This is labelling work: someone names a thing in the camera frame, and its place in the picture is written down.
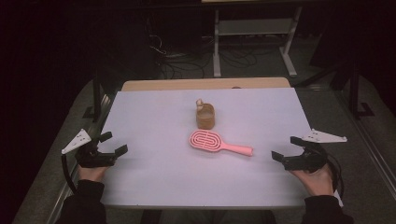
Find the pink hairbrush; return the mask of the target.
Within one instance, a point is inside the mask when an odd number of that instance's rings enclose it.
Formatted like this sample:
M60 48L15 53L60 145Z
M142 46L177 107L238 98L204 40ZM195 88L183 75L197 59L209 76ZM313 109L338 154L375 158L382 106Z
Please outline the pink hairbrush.
M191 134L189 142L192 147L209 152L228 150L249 157L253 155L252 147L227 144L218 133L208 130L196 130Z

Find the white metal desk frame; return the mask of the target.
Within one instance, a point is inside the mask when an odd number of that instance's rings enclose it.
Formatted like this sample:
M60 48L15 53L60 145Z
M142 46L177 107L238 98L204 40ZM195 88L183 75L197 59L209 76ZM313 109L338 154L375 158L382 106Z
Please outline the white metal desk frame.
M215 11L214 22L214 77L221 77L219 61L219 38L230 35L286 35L286 42L279 48L280 55L291 77L297 76L292 60L289 56L300 15L303 8L297 7L292 18L286 19L258 19L258 20L227 20L219 18L219 11Z

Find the white table cover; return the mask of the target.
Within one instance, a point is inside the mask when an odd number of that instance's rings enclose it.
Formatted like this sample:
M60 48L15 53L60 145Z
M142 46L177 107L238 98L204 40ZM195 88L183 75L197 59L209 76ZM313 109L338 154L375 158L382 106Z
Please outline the white table cover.
M191 147L197 100L214 106L214 130L222 140L252 147L252 156ZM106 172L106 205L280 208L301 206L307 195L271 156L301 154L290 138L310 130L292 88L123 91L104 129L113 136L101 150L129 148Z

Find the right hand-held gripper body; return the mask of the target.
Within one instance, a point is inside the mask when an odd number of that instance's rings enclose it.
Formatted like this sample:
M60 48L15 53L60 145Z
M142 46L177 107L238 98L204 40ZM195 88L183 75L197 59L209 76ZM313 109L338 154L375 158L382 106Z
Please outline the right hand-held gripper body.
M309 171L311 173L328 164L333 168L333 163L329 160L329 154L322 144L345 143L345 136L338 136L312 129L302 137L306 147L302 147L304 152L299 156L284 157L283 166L287 171Z

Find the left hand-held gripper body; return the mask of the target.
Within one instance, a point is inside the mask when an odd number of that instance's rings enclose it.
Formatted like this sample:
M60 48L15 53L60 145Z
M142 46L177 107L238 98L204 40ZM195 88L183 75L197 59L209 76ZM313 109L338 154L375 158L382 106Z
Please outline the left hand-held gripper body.
M101 152L99 150L98 144L100 142L98 137L100 135L90 137L84 129L81 129L62 149L62 154L66 155L75 150L75 158L78 164L84 168L113 166L117 156L115 152Z

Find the black metal stand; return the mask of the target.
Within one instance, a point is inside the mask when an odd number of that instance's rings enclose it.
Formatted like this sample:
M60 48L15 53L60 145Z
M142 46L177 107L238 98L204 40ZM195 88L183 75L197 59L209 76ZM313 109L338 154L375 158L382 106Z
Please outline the black metal stand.
M367 103L359 102L360 72L352 60L344 59L335 65L335 75L331 82L331 88L341 91L349 85L347 108L355 119L361 117L373 117L375 113Z
M92 99L93 103L87 107L83 118L92 119L97 122L104 118L111 107L114 98L114 90L104 75L96 73L92 80Z

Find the person's right hand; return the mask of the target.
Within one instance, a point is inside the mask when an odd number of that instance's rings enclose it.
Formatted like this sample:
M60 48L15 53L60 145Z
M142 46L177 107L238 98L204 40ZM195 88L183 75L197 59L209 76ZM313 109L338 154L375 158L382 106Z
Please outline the person's right hand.
M334 195L332 188L332 172L328 164L316 170L314 173L307 171L290 171L304 185L311 196Z

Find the wooden table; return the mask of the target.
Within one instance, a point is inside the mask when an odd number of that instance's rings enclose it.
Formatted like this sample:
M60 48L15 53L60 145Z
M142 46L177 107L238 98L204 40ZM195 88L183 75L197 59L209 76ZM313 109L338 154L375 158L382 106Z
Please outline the wooden table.
M126 81L122 91L175 91L290 88L284 77L239 77Z

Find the person's left hand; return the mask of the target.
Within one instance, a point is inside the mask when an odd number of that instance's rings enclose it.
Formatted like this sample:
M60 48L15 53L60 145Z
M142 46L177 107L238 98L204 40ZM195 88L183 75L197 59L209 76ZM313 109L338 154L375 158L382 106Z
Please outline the person's left hand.
M104 179L107 167L84 168L78 167L80 180L89 180L92 182L101 182Z

